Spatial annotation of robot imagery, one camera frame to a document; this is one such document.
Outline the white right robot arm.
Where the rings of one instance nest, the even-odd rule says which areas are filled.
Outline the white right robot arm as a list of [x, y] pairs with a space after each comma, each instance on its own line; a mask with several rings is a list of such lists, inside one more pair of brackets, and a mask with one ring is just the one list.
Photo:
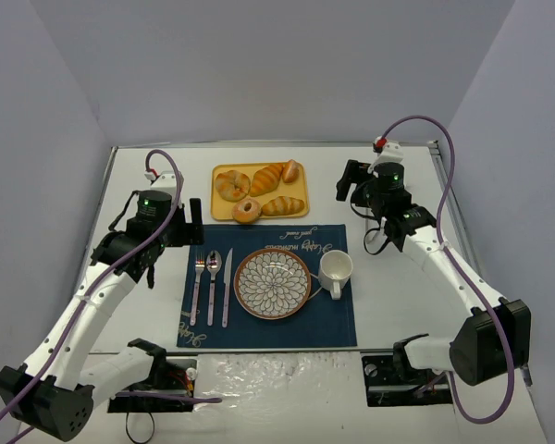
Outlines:
[[510, 301], [490, 287], [444, 238], [438, 219], [414, 203], [404, 185], [401, 147], [376, 140], [376, 160], [348, 160], [336, 185], [336, 198], [349, 202], [355, 214], [368, 209], [386, 245], [394, 245], [417, 264], [452, 302], [461, 304], [459, 328], [452, 338], [428, 333], [393, 346], [397, 372], [412, 376], [422, 370], [452, 372], [476, 386], [510, 368], [529, 362], [532, 316], [521, 300]]

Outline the small orange bread bun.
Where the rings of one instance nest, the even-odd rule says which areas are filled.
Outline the small orange bread bun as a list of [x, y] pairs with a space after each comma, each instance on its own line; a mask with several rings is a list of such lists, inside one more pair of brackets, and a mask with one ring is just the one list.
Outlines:
[[290, 159], [288, 162], [283, 164], [281, 178], [284, 183], [290, 184], [295, 182], [300, 176], [299, 164]]

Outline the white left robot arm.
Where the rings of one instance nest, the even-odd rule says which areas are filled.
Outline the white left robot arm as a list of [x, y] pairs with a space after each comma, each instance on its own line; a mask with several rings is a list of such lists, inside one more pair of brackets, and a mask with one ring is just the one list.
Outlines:
[[94, 249], [84, 278], [49, 334], [22, 364], [0, 371], [0, 397], [15, 419], [68, 442], [93, 408], [126, 387], [154, 377], [165, 349], [134, 339], [112, 360], [85, 369], [86, 359], [120, 303], [145, 279], [168, 248], [201, 245], [201, 202], [190, 200], [191, 221], [180, 201], [183, 177], [146, 173], [152, 184], [138, 194], [137, 211], [123, 230], [110, 230]]

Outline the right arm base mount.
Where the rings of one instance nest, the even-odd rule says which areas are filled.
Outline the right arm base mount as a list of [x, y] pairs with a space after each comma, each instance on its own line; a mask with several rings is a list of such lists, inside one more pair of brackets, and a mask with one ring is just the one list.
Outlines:
[[362, 354], [365, 397], [368, 407], [452, 405], [448, 380], [431, 370], [402, 375], [391, 352]]

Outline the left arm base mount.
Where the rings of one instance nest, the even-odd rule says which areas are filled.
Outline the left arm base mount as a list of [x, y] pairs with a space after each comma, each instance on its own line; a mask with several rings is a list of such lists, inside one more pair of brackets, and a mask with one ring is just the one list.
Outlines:
[[[195, 359], [170, 359], [157, 376], [132, 384], [125, 391], [160, 392], [165, 395], [193, 397], [197, 377]], [[194, 405], [153, 397], [122, 397], [110, 400], [108, 413], [190, 413]]]

